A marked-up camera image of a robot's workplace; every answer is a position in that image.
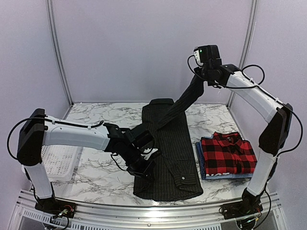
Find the black pinstriped long sleeve shirt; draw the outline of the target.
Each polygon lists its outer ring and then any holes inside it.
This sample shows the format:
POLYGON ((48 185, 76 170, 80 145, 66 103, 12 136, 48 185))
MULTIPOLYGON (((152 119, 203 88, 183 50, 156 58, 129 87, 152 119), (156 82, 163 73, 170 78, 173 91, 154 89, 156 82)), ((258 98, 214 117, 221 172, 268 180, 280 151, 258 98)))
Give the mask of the black pinstriped long sleeve shirt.
POLYGON ((204 93, 204 81, 194 76, 180 96, 153 99, 142 108, 142 123, 161 154, 154 159, 154 181, 134 179, 133 194, 154 201, 179 201, 202 195, 185 111, 204 93))

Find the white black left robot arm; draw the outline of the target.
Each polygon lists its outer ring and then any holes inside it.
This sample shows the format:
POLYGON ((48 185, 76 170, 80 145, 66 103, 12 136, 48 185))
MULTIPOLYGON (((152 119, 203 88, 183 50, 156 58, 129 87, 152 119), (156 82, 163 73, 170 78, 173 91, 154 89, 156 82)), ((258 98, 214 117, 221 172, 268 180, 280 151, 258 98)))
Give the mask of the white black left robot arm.
POLYGON ((154 154, 145 150, 148 144, 154 144, 154 138, 143 124, 130 129, 104 121, 94 125, 68 122, 48 116, 44 109, 38 108, 29 118, 13 126, 7 137, 7 149, 11 135, 19 125, 22 128, 17 153, 12 158, 24 166, 27 178, 33 184, 37 210, 62 214, 67 209, 71 214, 76 208, 75 203, 56 199, 41 157, 43 146, 64 145, 110 152, 124 160, 130 175, 149 182, 154 180, 154 154), (144 157, 146 154, 150 154, 148 159, 144 157))

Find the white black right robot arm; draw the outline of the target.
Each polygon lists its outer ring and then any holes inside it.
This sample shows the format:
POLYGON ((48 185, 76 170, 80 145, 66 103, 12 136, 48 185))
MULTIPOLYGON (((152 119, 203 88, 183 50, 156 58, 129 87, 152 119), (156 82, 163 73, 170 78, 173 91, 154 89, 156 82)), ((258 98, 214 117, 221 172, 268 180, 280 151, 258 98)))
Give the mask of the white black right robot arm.
POLYGON ((235 65, 223 65, 220 58, 197 58, 196 62, 200 63, 194 69, 197 77, 210 86, 230 89, 255 109, 267 124, 259 137, 258 162, 243 191, 242 200, 222 206, 224 215, 232 212, 239 216, 250 215, 255 213, 260 204, 260 198, 277 167, 278 157, 284 153, 282 148, 290 131, 292 117, 297 115, 290 104, 284 104, 268 93, 235 65))

